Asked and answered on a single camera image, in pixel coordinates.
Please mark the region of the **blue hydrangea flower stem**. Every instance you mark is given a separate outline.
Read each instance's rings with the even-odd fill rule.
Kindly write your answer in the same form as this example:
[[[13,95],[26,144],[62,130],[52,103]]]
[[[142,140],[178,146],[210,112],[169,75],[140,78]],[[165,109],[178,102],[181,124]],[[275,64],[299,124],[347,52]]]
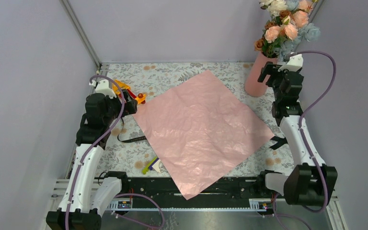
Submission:
[[[307,41],[307,42],[316,41],[318,40],[320,35],[321,35],[321,32],[320,32],[319,27],[315,26],[314,23],[310,22],[309,20],[308,25],[304,26],[302,29],[298,31],[298,37],[295,41],[288,40],[285,37],[278,38],[276,40],[276,45],[275,45],[278,51],[277,60],[280,62],[283,62],[286,55],[296,50],[297,46],[302,41]]]

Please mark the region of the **black ribbon with gold letters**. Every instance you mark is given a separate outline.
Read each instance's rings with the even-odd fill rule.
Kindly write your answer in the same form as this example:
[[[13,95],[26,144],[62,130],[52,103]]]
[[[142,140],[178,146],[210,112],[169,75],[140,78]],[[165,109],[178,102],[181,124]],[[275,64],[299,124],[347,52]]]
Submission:
[[[119,134],[117,135],[117,140],[122,142],[122,143],[133,143],[133,142],[138,142],[138,141],[147,141],[146,136],[141,136],[141,137],[136,137],[136,138],[131,138],[131,139],[127,139],[127,140],[121,140],[119,137]],[[275,144],[270,146],[269,148],[271,148],[272,150],[276,150],[280,147],[282,147],[283,145],[288,145],[288,141],[287,138],[281,138],[278,137],[276,135],[274,135],[273,137],[270,138],[269,141],[274,141]]]

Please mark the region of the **pink flower stem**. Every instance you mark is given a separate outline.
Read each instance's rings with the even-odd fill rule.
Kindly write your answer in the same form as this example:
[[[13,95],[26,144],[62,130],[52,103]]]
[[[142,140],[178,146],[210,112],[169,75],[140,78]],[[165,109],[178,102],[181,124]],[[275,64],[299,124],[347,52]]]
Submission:
[[[316,0],[286,0],[287,10],[292,11],[292,16],[283,20],[282,26],[273,26],[264,29],[263,38],[268,43],[274,43],[278,38],[285,37],[295,41],[298,31],[309,23],[309,16],[314,9]]]

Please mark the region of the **pink wrapping paper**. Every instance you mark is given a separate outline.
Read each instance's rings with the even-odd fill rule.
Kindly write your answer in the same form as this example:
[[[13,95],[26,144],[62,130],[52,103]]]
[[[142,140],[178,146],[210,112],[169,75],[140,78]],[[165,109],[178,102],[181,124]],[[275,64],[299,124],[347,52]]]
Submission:
[[[274,136],[209,70],[146,102],[134,119],[187,200]]]

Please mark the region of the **orange rose flower stem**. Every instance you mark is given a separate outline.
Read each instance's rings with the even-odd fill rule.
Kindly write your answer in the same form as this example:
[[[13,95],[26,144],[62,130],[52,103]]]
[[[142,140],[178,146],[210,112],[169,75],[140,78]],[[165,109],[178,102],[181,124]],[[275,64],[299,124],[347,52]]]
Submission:
[[[265,27],[264,29],[267,30],[273,26],[282,26],[283,20],[287,18],[288,16],[290,17],[292,16],[292,11],[284,10],[284,11],[281,11],[278,16],[271,15],[271,19],[267,21],[267,23],[264,26]]]

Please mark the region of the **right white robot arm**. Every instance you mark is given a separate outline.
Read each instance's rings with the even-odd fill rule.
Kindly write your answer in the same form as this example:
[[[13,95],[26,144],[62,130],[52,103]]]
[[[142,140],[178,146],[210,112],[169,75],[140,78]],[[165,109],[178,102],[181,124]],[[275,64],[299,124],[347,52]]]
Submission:
[[[337,170],[328,166],[314,147],[306,126],[299,93],[304,77],[296,71],[267,62],[258,82],[266,82],[274,91],[272,116],[284,137],[273,137],[273,149],[288,144],[295,168],[289,175],[262,171],[256,180],[255,190],[262,197],[280,193],[289,205],[324,208],[329,204],[337,180]]]

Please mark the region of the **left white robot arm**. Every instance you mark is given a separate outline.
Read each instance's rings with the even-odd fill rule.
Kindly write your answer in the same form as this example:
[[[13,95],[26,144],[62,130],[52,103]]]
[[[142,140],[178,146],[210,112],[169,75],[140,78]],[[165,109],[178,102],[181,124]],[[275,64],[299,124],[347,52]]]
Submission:
[[[112,198],[129,192],[125,173],[109,174],[92,195],[93,180],[107,139],[126,115],[135,114],[137,101],[128,90],[124,100],[93,93],[86,98],[85,110],[76,134],[76,156],[65,195],[56,211],[49,211],[46,223],[52,230],[99,230],[102,215]]]

